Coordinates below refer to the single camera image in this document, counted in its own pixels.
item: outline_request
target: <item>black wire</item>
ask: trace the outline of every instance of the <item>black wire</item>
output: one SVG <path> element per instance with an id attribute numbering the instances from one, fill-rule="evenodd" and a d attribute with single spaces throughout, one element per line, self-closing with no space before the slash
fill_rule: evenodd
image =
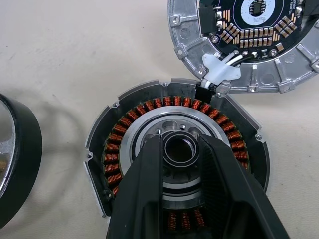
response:
<path id="1" fill-rule="evenodd" d="M 231 64 L 231 66 L 237 66 L 237 65 L 239 65 L 239 64 L 241 64 L 241 63 L 243 63 L 243 62 L 245 62 L 247 60 L 251 60 L 251 59 L 255 59 L 255 57 L 253 55 L 244 57 L 244 58 L 240 59 L 239 61 L 236 61 L 233 64 Z"/>

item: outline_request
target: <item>circuit board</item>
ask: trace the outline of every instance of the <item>circuit board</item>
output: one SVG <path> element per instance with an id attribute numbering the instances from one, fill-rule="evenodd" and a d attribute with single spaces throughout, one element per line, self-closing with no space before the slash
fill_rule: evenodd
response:
<path id="1" fill-rule="evenodd" d="M 209 1 L 201 1 L 207 6 Z M 216 0 L 219 19 L 213 44 L 228 55 L 234 50 L 249 54 L 257 52 L 257 59 L 271 56 L 274 49 L 283 52 L 298 39 L 302 15 L 296 14 L 297 0 Z"/>

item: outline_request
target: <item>white surface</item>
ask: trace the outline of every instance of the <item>white surface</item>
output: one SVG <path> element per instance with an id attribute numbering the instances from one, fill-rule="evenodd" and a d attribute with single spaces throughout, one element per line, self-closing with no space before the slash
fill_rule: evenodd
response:
<path id="1" fill-rule="evenodd" d="M 193 78 L 171 43 L 166 0 L 0 1 L 0 92 L 43 134 L 35 186 L 1 239 L 104 239 L 82 161 L 100 111 L 148 80 Z M 295 239 L 319 238 L 319 78 L 287 94 L 236 95 L 272 151 L 270 200 Z"/>

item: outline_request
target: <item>white table surface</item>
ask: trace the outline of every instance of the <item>white table surface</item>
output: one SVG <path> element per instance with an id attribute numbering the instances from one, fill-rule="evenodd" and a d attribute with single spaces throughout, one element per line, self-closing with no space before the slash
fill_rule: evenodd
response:
<path id="1" fill-rule="evenodd" d="M 0 238 L 104 239 L 82 166 L 88 131 L 121 92 L 171 77 L 194 79 L 173 51 L 166 0 L 0 1 L 0 92 L 43 135 L 36 183 Z M 318 90 L 315 77 L 283 95 L 234 96 L 263 127 L 269 198 L 295 239 L 319 238 Z"/>

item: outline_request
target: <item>black circuit board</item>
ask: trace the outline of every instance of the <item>black circuit board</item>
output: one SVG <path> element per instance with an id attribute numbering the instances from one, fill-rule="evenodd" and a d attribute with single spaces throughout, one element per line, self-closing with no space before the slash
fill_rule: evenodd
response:
<path id="1" fill-rule="evenodd" d="M 264 59 L 273 49 L 284 52 L 299 37 L 302 15 L 296 15 L 297 0 L 215 0 L 213 4 L 222 16 L 215 45 L 225 55 L 248 51 Z"/>

